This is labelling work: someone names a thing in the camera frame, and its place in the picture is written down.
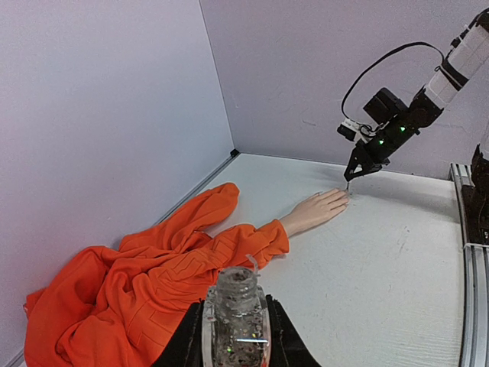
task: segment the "lavender wall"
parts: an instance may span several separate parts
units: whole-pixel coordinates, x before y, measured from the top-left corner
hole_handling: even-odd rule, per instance
[[[198,0],[57,3],[0,2],[0,365],[27,294],[233,148]]]
[[[250,153],[345,163],[352,144],[335,130],[341,99],[360,72],[402,43],[444,51],[487,0],[201,0],[236,148]],[[439,64],[408,50],[368,74],[348,113],[388,86],[405,102]],[[389,169],[446,178],[468,162],[489,117],[489,65],[430,129],[392,157]]]

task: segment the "glass jar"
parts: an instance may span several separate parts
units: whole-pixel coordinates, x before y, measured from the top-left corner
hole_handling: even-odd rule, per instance
[[[266,367],[270,352],[270,318],[257,273],[241,267],[221,271],[204,303],[204,367]]]

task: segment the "orange jacket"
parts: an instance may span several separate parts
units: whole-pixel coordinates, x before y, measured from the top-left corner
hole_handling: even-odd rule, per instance
[[[163,352],[192,302],[206,297],[220,270],[263,268],[289,251],[275,220],[260,229],[202,232],[228,217],[239,190],[227,183],[190,200],[170,219],[126,236],[119,251],[81,251],[49,287],[27,298],[29,367],[148,367]]]

